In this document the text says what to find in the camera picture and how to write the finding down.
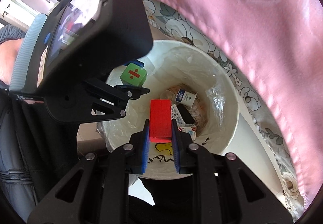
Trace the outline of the person's left hand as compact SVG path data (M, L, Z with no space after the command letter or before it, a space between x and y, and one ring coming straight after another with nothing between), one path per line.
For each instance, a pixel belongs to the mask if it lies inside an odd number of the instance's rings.
M5 41L0 47L1 81L9 85L12 78L15 60L22 45L23 38Z

